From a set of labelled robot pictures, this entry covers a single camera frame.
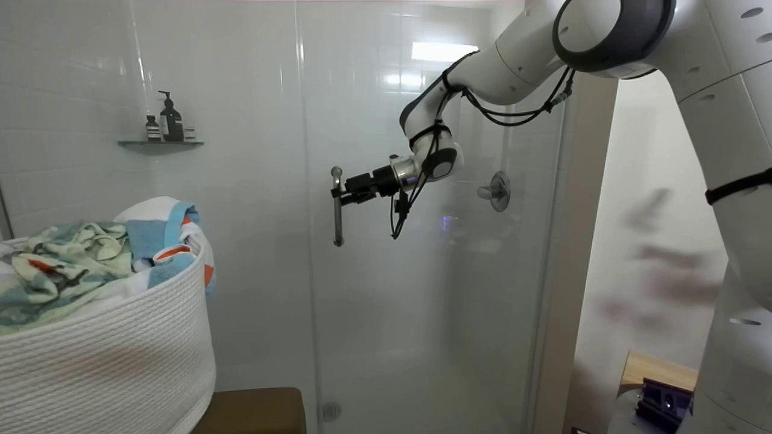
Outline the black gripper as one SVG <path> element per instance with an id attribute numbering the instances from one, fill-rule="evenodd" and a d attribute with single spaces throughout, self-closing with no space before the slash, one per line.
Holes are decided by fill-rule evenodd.
<path id="1" fill-rule="evenodd" d="M 397 160 L 380 168 L 352 177 L 345 181 L 345 201 L 346 203 L 367 203 L 375 195 L 395 195 L 413 187 L 420 177 L 415 160 Z"/>

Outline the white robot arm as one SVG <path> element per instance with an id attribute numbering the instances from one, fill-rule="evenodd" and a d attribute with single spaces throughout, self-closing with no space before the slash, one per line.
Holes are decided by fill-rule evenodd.
<path id="1" fill-rule="evenodd" d="M 547 112 L 521 100 L 551 83 L 547 105 L 560 105 L 578 72 L 667 89 L 715 220 L 725 273 L 684 428 L 772 434 L 772 0 L 522 0 L 491 47 L 455 59 L 401 112 L 410 155 L 337 179 L 333 203 L 387 197 L 404 220 L 454 171 L 448 102 L 519 127 Z"/>

